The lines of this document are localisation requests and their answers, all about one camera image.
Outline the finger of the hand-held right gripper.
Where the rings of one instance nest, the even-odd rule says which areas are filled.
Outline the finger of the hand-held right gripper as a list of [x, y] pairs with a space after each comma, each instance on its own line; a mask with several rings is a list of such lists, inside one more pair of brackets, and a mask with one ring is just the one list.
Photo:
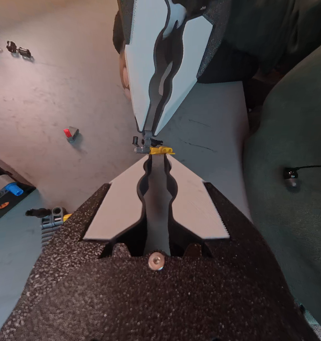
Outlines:
[[156, 71], [155, 45], [166, 27], [168, 11], [168, 3], [164, 0], [137, 0], [133, 4], [130, 39], [125, 45], [125, 61], [138, 132], [144, 130], [150, 109], [149, 88]]
[[156, 108], [153, 136], [157, 136], [197, 83], [213, 25], [204, 17], [185, 20], [172, 36], [172, 66], [163, 82], [163, 95]]

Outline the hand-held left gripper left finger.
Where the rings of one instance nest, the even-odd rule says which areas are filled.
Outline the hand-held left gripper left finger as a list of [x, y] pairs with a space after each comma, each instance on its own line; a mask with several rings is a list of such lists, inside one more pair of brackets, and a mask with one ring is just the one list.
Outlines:
[[105, 243], [103, 255], [111, 254], [118, 243], [125, 244], [131, 255], [144, 254], [148, 234], [144, 195], [151, 169], [152, 157], [144, 156], [109, 183], [82, 238]]

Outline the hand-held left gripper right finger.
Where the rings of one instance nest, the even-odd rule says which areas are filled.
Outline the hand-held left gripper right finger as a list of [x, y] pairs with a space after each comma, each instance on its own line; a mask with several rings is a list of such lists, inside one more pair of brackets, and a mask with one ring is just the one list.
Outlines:
[[165, 156], [167, 190], [171, 194], [168, 235], [171, 253], [185, 253], [190, 244], [228, 240], [230, 235], [201, 177], [173, 156]]

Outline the small yellow lego subassembly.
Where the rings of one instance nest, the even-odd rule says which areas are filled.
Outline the small yellow lego subassembly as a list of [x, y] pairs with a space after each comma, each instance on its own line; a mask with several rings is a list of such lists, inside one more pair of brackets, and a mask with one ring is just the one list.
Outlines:
[[138, 136], [133, 136], [132, 144], [136, 154], [175, 155], [171, 147], [164, 146], [163, 141], [155, 139], [151, 132], [142, 134], [141, 145], [138, 143]]

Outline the yellow black lego model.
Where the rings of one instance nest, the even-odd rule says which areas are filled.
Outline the yellow black lego model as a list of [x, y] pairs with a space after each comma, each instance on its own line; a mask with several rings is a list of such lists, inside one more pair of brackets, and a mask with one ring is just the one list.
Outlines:
[[0, 219], [35, 190], [19, 174], [0, 165]]

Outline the pile of small lego pins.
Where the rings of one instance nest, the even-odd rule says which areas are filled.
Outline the pile of small lego pins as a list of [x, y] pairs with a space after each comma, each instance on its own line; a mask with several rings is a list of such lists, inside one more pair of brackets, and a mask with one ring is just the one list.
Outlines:
[[[32, 58], [32, 54], [30, 52], [29, 49], [25, 49], [22, 48], [20, 46], [17, 46], [13, 41], [8, 40], [6, 42], [5, 48], [7, 49], [7, 51], [14, 57], [20, 55], [22, 56], [24, 59], [31, 59]], [[0, 45], [0, 53], [3, 52], [3, 48]]]

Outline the person's right hand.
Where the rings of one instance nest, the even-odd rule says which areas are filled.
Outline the person's right hand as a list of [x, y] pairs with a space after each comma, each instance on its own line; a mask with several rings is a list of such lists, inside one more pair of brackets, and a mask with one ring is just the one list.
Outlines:
[[112, 41], [114, 48], [119, 53], [119, 74], [122, 87], [124, 89], [125, 96], [131, 100], [131, 92], [129, 88], [129, 77], [127, 71], [127, 65], [125, 60], [125, 40], [123, 34], [122, 21], [119, 11], [117, 11], [113, 26]]

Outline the person's green sweatshirt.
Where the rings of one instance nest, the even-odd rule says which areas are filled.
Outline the person's green sweatshirt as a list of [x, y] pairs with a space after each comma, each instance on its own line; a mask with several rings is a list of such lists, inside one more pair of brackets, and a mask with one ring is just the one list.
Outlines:
[[283, 178], [285, 167], [321, 165], [321, 46], [272, 89], [261, 114], [243, 155], [251, 217], [321, 324], [321, 167], [298, 170], [298, 189]]

